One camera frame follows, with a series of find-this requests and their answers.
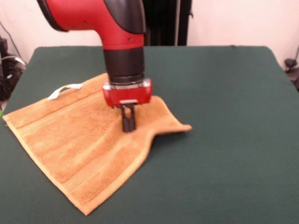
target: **towel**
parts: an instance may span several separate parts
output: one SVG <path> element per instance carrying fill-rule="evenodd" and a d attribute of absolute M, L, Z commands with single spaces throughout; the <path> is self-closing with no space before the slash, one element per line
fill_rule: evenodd
<path fill-rule="evenodd" d="M 102 74 L 3 116 L 31 159 L 86 216 L 145 162 L 156 135 L 187 132 L 164 101 L 135 107 L 137 129 L 122 131 L 121 113 L 106 105 Z"/>

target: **green table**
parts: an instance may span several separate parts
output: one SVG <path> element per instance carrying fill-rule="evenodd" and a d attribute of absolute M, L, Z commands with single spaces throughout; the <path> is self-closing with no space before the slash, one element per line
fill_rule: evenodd
<path fill-rule="evenodd" d="M 155 138 L 134 176 L 85 217 L 0 122 L 0 223 L 297 224 L 299 96 L 264 47 L 146 47 L 154 94 L 191 124 Z M 105 72 L 102 48 L 38 48 L 5 114 Z"/>

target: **white wall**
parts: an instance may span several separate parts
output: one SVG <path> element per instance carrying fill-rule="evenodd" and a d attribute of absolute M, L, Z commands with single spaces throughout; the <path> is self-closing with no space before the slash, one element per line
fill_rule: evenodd
<path fill-rule="evenodd" d="M 299 0 L 193 0 L 188 45 L 262 45 L 279 64 L 299 44 Z"/>
<path fill-rule="evenodd" d="M 94 31 L 55 31 L 44 18 L 36 0 L 0 0 L 0 20 L 13 36 L 25 61 L 29 61 L 39 46 L 101 45 Z M 0 34 L 7 37 L 1 27 Z M 16 53 L 11 42 L 9 47 L 10 52 Z"/>
<path fill-rule="evenodd" d="M 268 46 L 281 65 L 296 53 L 299 0 L 193 0 L 192 10 L 188 45 Z M 0 0 L 0 20 L 26 61 L 39 46 L 101 45 L 94 31 L 53 30 L 36 0 Z"/>

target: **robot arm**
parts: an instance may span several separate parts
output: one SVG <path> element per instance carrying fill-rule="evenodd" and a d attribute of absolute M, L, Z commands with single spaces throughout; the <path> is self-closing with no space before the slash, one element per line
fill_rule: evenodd
<path fill-rule="evenodd" d="M 95 30 L 102 41 L 111 107 L 131 109 L 150 101 L 152 83 L 144 78 L 145 15 L 142 0 L 37 0 L 55 30 Z M 135 118 L 123 115 L 123 130 L 135 129 Z"/>

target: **black cable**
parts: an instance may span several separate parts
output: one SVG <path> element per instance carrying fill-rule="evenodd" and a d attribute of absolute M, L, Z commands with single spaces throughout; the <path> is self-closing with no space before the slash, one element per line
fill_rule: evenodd
<path fill-rule="evenodd" d="M 4 25 L 2 24 L 1 21 L 0 21 L 0 26 L 2 26 L 2 28 L 4 29 L 4 31 L 8 34 L 9 38 L 11 39 L 11 42 L 12 42 L 13 45 L 14 45 L 15 50 L 18 52 L 19 57 L 21 57 L 21 54 L 20 54 L 20 52 L 19 52 L 17 46 L 15 45 L 13 38 L 11 37 L 11 35 L 10 35 L 10 33 L 7 31 L 7 29 L 5 29 L 5 27 L 4 27 Z"/>
<path fill-rule="evenodd" d="M 0 74 L 0 101 L 7 100 L 10 97 L 10 86 L 9 82 L 4 76 Z"/>

